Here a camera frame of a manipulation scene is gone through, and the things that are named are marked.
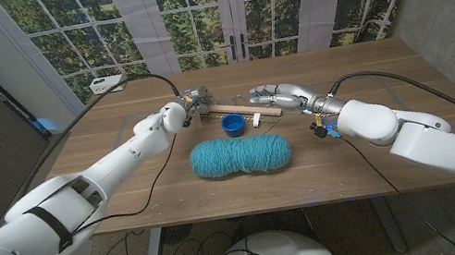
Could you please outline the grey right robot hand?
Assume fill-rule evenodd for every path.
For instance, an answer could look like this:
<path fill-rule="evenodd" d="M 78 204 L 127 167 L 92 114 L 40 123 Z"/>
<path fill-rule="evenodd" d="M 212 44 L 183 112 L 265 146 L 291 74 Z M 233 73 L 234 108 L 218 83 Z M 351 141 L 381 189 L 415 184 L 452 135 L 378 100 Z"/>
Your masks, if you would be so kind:
<path fill-rule="evenodd" d="M 265 84 L 251 89 L 252 104 L 279 107 L 285 110 L 301 109 L 302 112 L 317 115 L 339 114 L 346 102 L 325 96 L 294 84 Z"/>

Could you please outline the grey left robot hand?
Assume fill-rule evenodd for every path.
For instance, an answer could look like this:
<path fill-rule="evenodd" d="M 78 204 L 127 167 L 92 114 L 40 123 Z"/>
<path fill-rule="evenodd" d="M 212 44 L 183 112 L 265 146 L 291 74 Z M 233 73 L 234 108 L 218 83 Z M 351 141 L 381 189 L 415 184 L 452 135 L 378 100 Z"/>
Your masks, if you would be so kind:
<path fill-rule="evenodd" d="M 185 90 L 177 98 L 177 103 L 181 104 L 187 113 L 184 121 L 184 126 L 187 128 L 196 115 L 203 117 L 211 112 L 210 107 L 215 104 L 215 98 L 206 87 L 201 85 Z"/>

